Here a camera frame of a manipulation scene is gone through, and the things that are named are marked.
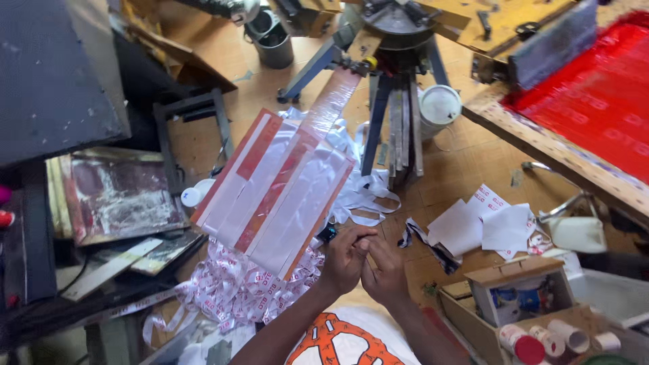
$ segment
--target metal bucket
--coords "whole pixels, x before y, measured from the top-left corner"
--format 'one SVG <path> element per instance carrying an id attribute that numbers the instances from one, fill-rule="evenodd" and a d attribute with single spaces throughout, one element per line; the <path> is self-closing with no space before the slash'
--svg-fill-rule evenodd
<path id="1" fill-rule="evenodd" d="M 263 6 L 259 14 L 244 25 L 245 35 L 257 48 L 259 59 L 270 68 L 282 69 L 293 63 L 291 36 L 286 33 L 279 18 Z"/>

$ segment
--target person's left hand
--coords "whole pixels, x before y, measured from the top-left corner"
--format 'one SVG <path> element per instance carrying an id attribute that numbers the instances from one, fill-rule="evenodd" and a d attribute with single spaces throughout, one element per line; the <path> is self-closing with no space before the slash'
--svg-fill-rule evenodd
<path id="1" fill-rule="evenodd" d="M 358 284 L 369 251 L 370 241 L 363 237 L 376 234 L 374 228 L 357 225 L 336 236 L 329 243 L 318 283 L 336 297 L 351 292 Z"/>

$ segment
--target yellow knob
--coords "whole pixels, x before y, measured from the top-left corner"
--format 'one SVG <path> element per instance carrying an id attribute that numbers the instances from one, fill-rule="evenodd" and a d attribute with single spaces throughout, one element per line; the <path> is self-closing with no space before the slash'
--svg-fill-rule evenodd
<path id="1" fill-rule="evenodd" d="M 370 71 L 374 71 L 376 69 L 376 65 L 378 65 L 377 59 L 372 56 L 365 56 L 365 58 L 363 58 L 363 61 L 369 64 Z"/>

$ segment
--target white t-shirt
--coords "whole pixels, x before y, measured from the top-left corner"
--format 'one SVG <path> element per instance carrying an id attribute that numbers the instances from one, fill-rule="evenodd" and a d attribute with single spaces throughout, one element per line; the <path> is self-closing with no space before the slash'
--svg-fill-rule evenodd
<path id="1" fill-rule="evenodd" d="M 358 285 L 309 326 L 287 365 L 420 365 L 387 310 Z"/>

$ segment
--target orange graphic print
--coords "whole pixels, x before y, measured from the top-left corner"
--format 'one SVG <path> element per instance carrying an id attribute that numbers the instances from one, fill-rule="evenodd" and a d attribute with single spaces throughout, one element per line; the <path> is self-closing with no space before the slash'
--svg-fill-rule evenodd
<path id="1" fill-rule="evenodd" d="M 333 313 L 321 313 L 313 324 L 306 330 L 306 336 L 295 348 L 295 351 L 288 358 L 286 365 L 292 365 L 307 349 L 317 346 L 320 352 L 320 359 L 324 365 L 339 365 L 333 339 L 341 333 L 356 335 L 365 341 L 369 347 L 358 359 L 358 365 L 371 365 L 376 359 L 380 359 L 385 365 L 404 365 L 401 360 L 387 351 L 383 341 L 372 336 L 353 324 L 341 321 Z"/>

